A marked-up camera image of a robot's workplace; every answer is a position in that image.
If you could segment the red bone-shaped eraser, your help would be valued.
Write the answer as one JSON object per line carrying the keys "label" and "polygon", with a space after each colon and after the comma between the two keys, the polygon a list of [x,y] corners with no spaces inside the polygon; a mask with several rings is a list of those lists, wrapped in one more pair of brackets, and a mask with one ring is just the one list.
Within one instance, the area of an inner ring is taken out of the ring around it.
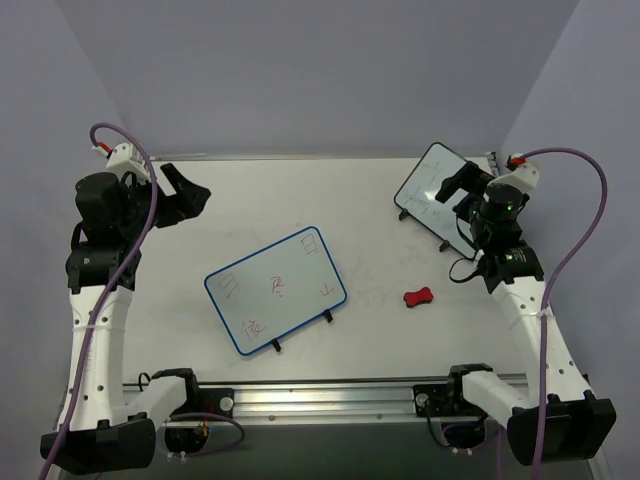
{"label": "red bone-shaped eraser", "polygon": [[419,305],[430,304],[434,295],[429,287],[423,287],[416,291],[405,292],[403,301],[407,308],[415,308]]}

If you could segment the blue framed whiteboard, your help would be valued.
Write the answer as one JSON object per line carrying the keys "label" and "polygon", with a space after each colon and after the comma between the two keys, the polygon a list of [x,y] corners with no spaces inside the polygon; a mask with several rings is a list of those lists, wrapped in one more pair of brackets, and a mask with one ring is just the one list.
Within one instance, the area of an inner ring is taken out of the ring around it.
{"label": "blue framed whiteboard", "polygon": [[333,320],[347,289],[320,230],[308,226],[204,278],[236,351],[250,356],[307,323]]}

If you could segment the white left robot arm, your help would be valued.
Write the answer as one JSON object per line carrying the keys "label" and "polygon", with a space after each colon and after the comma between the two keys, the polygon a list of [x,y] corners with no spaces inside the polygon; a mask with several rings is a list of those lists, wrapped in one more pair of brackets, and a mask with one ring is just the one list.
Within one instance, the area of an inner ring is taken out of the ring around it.
{"label": "white left robot arm", "polygon": [[136,173],[96,173],[75,186],[81,220],[65,264],[72,308],[69,384],[58,424],[40,443],[47,463],[73,475],[149,466],[159,427],[173,414],[190,419],[201,409],[190,368],[159,371],[133,401],[124,399],[124,336],[139,240],[153,227],[199,216],[211,195],[172,164],[160,170],[174,194]]}

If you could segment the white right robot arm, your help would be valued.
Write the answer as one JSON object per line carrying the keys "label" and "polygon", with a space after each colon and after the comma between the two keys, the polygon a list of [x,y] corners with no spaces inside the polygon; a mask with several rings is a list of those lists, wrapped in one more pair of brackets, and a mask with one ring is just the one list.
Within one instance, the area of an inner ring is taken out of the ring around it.
{"label": "white right robot arm", "polygon": [[456,217],[470,226],[481,277],[499,306],[525,366],[527,393],[501,380],[484,363],[454,365],[444,400],[455,412],[473,406],[507,433],[513,455],[525,466],[593,458],[615,421],[612,402],[598,398],[578,370],[549,305],[550,281],[522,238],[517,216],[536,185],[533,168],[520,163],[495,178],[466,161],[442,182],[440,203],[459,190]]}

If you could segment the black framed whiteboard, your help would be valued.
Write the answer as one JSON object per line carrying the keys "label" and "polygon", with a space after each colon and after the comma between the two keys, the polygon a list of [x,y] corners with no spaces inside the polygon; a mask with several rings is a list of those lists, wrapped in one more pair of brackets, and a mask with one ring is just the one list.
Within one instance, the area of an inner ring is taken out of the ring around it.
{"label": "black framed whiteboard", "polygon": [[462,237],[471,239],[470,227],[456,219],[453,208],[463,200],[464,190],[458,190],[445,203],[436,200],[442,182],[453,176],[467,161],[476,163],[488,174],[498,173],[493,152],[479,157],[462,157],[448,146],[434,142],[413,168],[394,196],[400,209],[399,220],[412,218],[440,239],[440,250],[452,249],[464,258],[472,259],[475,251]]}

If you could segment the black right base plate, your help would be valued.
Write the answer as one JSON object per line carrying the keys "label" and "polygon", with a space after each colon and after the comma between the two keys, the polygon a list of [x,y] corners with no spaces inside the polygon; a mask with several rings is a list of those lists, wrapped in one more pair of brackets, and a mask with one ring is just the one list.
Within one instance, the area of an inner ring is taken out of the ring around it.
{"label": "black right base plate", "polygon": [[448,396],[445,383],[416,384],[412,387],[414,410],[417,417],[455,416],[459,411]]}

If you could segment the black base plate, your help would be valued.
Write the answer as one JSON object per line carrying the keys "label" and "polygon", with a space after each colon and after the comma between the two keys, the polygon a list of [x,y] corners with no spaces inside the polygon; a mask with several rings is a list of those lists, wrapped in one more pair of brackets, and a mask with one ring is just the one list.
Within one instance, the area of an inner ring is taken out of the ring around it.
{"label": "black base plate", "polygon": [[412,387],[414,410],[417,417],[455,416],[459,411],[448,396],[445,383],[416,384]]}
{"label": "black base plate", "polygon": [[227,386],[200,385],[193,411],[232,418],[234,406],[235,390],[233,388]]}

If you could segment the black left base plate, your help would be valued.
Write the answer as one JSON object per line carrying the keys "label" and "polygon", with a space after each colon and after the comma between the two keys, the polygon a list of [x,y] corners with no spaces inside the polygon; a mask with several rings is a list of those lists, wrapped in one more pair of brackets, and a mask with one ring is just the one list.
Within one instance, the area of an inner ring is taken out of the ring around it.
{"label": "black left base plate", "polygon": [[193,411],[232,418],[234,406],[235,390],[233,388],[227,386],[200,385]]}

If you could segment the aluminium mounting rail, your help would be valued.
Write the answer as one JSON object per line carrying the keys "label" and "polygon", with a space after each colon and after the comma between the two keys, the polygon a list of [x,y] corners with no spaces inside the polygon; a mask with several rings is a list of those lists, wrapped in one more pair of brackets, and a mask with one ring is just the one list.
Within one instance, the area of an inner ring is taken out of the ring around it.
{"label": "aluminium mounting rail", "polygon": [[233,419],[250,426],[412,424],[416,385],[446,384],[444,376],[201,382],[204,391],[234,391]]}

